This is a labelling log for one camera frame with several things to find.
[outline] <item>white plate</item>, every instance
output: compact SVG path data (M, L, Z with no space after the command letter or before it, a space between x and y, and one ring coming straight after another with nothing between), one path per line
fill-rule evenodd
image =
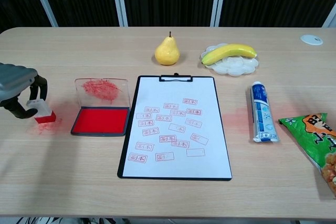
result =
M226 43L218 44L217 46L209 46L201 54L201 59L210 51L218 47L227 45ZM217 74L229 74L230 76L241 76L242 74L250 74L256 71L259 65L258 57L246 58L242 56L231 56L219 60L218 62L205 66L206 68L213 69Z

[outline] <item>wooden table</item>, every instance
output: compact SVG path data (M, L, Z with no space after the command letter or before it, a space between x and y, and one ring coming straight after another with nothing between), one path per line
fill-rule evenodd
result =
M181 52L173 66L153 59L168 35ZM320 36L322 46L300 41ZM220 76L199 64L220 42L253 46L253 74ZM293 138L252 139L248 88L265 84L274 119L328 112L336 129L336 29L320 28L15 28L0 35L0 62L33 67L48 80L52 125L0 110L0 214L15 216L256 217L336 219L336 200ZM216 79L232 166L230 182L119 179L123 137L71 136L76 78L125 78L133 97L142 74ZM22 104L29 91L21 94Z

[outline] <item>chip bag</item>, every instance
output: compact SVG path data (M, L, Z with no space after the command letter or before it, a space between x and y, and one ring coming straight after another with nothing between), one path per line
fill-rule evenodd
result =
M279 119L308 156L336 196L336 131L326 123L326 113Z

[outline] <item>robotic arm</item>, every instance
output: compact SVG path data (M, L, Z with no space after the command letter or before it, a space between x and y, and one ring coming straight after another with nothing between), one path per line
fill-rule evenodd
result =
M18 102L23 90L30 87L30 100L37 98L40 88L40 98L47 98L47 80L38 75L33 68L0 63L0 107L9 110L17 118L30 118L37 109L25 110Z

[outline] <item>stamp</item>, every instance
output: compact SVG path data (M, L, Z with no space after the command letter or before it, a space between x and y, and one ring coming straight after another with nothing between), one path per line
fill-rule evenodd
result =
M189 98L183 98L182 103L197 105L197 100L189 99Z
M202 110L187 109L187 114L190 114L190 115L202 115Z
M194 126L194 127L197 127L197 128L200 128L202 126L202 122L192 120L192 119L188 119L188 118L187 118L187 120L185 120L185 124L190 125L190 126Z
M164 103L164 104L163 104L163 108L164 108L164 109L177 110L178 107L179 107L179 105L176 104L176 103Z
M171 122L173 117L171 115L156 115L156 120L162 122Z
M130 153L128 156L129 161L139 162L139 163L146 163L147 155L137 154L137 153Z
M166 152L166 153L156 153L155 154L155 161L169 161L174 160L174 153L173 152Z
M182 110L171 110L170 115L185 116L185 111Z
M159 128L158 127L142 130L142 135L143 136L155 135L155 134L159 134L159 133L160 132L159 132Z
M147 113L159 113L160 108L158 107L145 107L144 112Z
M181 132L181 133L185 132L185 127L177 125L177 124L174 124L174 123L171 123L169 125L168 129L171 130L171 131L177 131L177 132Z
M137 142L135 149L151 152L154 149L154 144Z
M151 119L152 114L151 113L137 113L136 119Z
M190 137L191 140L194 140L200 144L203 144L203 145L206 145L209 141L209 139L203 137L203 136L200 136L200 135L197 135L195 133L193 133Z
M154 126L154 121L153 120L138 121L138 127L145 127L145 126Z
M175 147L189 148L189 141L176 140L175 142L172 142L171 145Z
M203 157L205 156L204 149L187 149L187 157Z
M175 135L159 136L160 143L170 143L176 141Z

